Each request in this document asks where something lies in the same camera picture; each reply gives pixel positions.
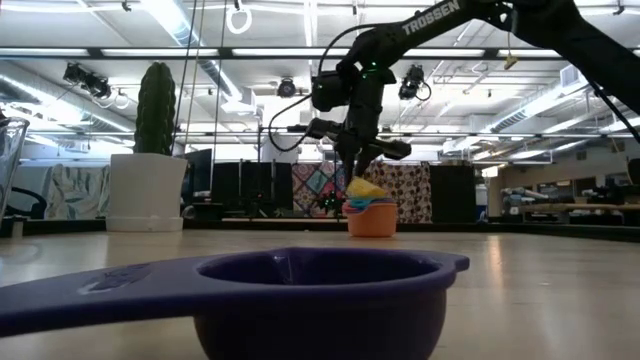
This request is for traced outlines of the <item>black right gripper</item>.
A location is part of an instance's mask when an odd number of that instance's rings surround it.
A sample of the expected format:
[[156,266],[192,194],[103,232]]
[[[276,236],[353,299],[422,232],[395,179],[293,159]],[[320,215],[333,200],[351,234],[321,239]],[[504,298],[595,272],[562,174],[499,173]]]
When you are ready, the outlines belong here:
[[[347,150],[340,150],[339,156],[344,168],[344,182],[348,186],[353,178],[355,159],[356,176],[363,177],[369,165],[381,155],[401,160],[411,154],[411,146],[399,140],[378,138],[384,87],[396,83],[393,72],[390,69],[358,70],[351,67],[338,73],[351,86],[345,120],[337,123],[314,118],[307,126],[306,135],[315,139],[329,137],[336,144],[346,146]],[[373,151],[361,151],[367,148]]]

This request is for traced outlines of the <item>yellow measuring cup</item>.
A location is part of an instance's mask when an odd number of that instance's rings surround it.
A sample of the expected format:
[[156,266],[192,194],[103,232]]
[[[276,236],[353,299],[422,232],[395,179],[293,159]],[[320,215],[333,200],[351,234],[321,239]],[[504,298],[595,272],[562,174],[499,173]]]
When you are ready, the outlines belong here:
[[346,188],[349,198],[386,198],[388,193],[383,188],[363,179],[354,177]]

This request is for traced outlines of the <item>orange measuring cup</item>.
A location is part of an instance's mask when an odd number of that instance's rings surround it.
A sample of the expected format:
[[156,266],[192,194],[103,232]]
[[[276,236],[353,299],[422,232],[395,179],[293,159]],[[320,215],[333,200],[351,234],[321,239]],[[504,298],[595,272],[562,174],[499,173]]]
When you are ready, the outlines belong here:
[[348,232],[352,237],[387,238],[396,233],[397,205],[371,204],[361,213],[345,214]]

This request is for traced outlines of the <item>purple measuring cup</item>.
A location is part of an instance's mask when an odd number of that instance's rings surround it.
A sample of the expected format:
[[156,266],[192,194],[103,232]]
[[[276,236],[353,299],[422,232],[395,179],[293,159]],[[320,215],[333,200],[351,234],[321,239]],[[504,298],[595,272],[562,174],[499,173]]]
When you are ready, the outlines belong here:
[[457,254],[289,247],[0,287],[0,338],[190,317],[209,360],[428,360]]

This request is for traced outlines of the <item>colourful geometric quilt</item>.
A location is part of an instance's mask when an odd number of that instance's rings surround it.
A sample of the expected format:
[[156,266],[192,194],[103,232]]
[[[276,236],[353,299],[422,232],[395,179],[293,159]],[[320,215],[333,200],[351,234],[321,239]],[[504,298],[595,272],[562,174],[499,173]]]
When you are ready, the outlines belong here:
[[292,166],[293,208],[309,218],[336,218],[340,212],[326,213],[318,206],[322,194],[335,191],[345,199],[345,175],[341,163],[328,161],[296,163]]

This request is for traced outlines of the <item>small lit tree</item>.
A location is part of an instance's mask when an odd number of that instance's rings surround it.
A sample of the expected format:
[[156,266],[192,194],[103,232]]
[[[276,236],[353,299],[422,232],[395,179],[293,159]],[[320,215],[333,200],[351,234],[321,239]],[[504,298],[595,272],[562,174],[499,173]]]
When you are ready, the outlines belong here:
[[344,197],[335,191],[324,193],[319,198],[318,206],[326,213],[329,211],[340,212],[344,204]]

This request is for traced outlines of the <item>floral patterned cloth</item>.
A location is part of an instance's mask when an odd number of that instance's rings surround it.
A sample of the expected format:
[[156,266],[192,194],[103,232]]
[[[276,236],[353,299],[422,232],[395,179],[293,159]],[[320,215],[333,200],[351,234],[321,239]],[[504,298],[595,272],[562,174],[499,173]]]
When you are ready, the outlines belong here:
[[418,165],[372,163],[364,178],[386,190],[397,204],[400,224],[431,224],[431,172],[426,162]]

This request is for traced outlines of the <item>white cylinder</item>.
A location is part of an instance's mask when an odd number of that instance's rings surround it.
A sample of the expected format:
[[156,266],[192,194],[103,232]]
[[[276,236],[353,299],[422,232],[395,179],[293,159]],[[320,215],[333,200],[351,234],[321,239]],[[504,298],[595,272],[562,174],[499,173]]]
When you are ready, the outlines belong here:
[[261,144],[261,161],[276,163],[296,163],[299,158],[298,148],[292,147],[299,140],[299,136],[286,135],[285,133],[273,133],[266,135]]

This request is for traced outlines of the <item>black cabinet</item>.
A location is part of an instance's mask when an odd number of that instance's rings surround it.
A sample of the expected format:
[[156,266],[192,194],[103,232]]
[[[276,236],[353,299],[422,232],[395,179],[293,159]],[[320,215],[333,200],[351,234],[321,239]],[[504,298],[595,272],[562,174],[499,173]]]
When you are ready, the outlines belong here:
[[471,166],[439,165],[430,168],[432,222],[476,222],[476,190]]

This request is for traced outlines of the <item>black partition panel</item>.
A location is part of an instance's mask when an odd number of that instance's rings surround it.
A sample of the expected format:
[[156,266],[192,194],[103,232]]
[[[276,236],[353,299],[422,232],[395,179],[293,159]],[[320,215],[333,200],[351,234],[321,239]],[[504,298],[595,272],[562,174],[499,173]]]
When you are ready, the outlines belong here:
[[226,212],[248,217],[275,217],[293,210],[293,175],[290,163],[216,163],[212,201]]

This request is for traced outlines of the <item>black computer monitor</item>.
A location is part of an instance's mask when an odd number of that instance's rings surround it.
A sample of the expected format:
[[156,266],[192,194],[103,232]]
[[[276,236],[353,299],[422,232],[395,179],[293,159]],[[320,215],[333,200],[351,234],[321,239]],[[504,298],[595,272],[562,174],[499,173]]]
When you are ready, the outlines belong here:
[[187,160],[187,168],[181,186],[181,199],[189,203],[194,194],[211,189],[212,160],[211,149],[199,150],[181,155]]

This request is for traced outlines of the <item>wooden desk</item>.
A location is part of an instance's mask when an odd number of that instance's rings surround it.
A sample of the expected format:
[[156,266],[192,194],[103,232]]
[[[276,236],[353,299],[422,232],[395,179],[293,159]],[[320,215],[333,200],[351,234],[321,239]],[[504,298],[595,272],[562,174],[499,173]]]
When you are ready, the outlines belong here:
[[522,205],[521,212],[571,212],[574,210],[589,211],[640,211],[640,204],[571,204],[571,203],[547,203],[547,204],[530,204]]

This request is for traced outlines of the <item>white ceiling air vent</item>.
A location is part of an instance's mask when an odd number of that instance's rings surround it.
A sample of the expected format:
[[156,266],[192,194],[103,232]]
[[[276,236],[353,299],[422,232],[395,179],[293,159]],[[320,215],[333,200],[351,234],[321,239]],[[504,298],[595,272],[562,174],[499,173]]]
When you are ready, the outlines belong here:
[[574,65],[568,65],[562,68],[559,72],[560,84],[563,89],[581,85],[583,81],[583,75],[581,71]]

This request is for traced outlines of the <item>black ceiling lamp cluster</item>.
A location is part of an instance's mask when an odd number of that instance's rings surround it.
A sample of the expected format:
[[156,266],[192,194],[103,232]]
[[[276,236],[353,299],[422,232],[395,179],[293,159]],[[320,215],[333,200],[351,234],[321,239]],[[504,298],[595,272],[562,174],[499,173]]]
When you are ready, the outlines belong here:
[[112,93],[107,77],[85,70],[78,63],[67,64],[63,79],[73,86],[80,87],[96,99],[107,99]]

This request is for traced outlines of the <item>leaf patterned cloth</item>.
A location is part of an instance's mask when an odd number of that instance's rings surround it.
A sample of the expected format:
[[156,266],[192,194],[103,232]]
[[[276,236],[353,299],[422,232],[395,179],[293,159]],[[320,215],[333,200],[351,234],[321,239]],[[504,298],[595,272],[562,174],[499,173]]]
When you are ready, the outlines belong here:
[[48,169],[42,196],[47,201],[46,220],[104,218],[110,200],[110,166]]

